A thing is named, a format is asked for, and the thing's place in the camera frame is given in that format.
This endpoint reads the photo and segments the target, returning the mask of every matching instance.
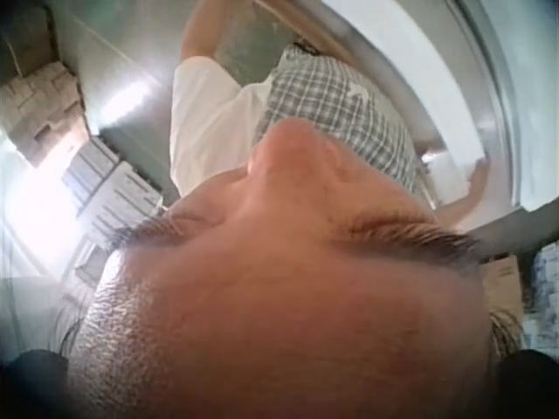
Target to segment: person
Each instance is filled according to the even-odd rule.
[[[505,417],[515,340],[487,310],[475,241],[449,230],[463,211],[424,203],[401,118],[350,66],[289,46],[240,87],[215,60],[236,7],[202,0],[187,23],[182,198],[115,242],[70,354],[77,411]]]

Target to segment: skin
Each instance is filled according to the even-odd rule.
[[[422,234],[447,235],[283,120],[113,254],[70,389],[92,416],[434,417],[483,382],[490,320],[466,249],[403,251]]]

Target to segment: checkered shirt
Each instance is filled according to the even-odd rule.
[[[273,70],[272,90],[255,142],[288,117],[311,120],[421,197],[418,158],[400,115],[378,87],[341,61],[290,45]]]

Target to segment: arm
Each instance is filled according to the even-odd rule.
[[[478,206],[486,190],[489,168],[489,160],[478,162],[470,178],[470,192],[468,196],[435,210],[435,216],[441,224],[451,229]]]
[[[184,28],[181,60],[213,58],[238,0],[199,0]]]

